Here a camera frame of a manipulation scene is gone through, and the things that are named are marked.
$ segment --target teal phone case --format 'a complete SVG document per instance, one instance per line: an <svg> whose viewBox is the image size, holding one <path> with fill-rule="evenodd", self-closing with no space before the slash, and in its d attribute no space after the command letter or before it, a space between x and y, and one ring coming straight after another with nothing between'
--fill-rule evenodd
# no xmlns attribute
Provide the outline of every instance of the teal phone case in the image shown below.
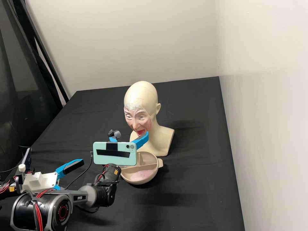
<svg viewBox="0 0 308 231"><path fill-rule="evenodd" d="M94 142L93 143L93 161L98 165L105 165L113 163L116 165L129 165L134 166L137 163L137 147L135 143L132 142L115 142L112 144L117 144L117 151L129 153L129 157L116 156L116 151L113 155L108 155L108 151L104 152L104 155L99 155L97 151L106 150L106 146L112 142Z"/></svg>

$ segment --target red lips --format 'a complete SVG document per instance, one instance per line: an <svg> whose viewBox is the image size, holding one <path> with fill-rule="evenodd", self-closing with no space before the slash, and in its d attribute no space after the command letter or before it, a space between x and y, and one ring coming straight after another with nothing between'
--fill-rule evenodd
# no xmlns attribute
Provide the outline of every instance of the red lips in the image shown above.
<svg viewBox="0 0 308 231"><path fill-rule="evenodd" d="M138 134L138 136L141 136L143 133L145 133L145 129L142 129L140 131L136 131L136 133Z"/></svg>

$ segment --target bowl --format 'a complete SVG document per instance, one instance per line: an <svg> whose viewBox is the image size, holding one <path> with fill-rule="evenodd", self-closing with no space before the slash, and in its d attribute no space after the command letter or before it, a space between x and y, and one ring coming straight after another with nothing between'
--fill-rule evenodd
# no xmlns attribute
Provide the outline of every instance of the bowl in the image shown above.
<svg viewBox="0 0 308 231"><path fill-rule="evenodd" d="M149 152L137 152L137 164L122 166L121 177L130 184L144 184L152 180L159 168L163 167L163 160Z"/></svg>

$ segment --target mannequin eye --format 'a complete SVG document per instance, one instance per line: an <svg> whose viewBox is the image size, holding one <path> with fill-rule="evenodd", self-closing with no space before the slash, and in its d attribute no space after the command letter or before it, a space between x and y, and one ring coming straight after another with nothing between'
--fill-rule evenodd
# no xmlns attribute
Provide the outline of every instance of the mannequin eye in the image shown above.
<svg viewBox="0 0 308 231"><path fill-rule="evenodd" d="M125 114L126 118L131 119L132 116L130 114Z"/></svg>

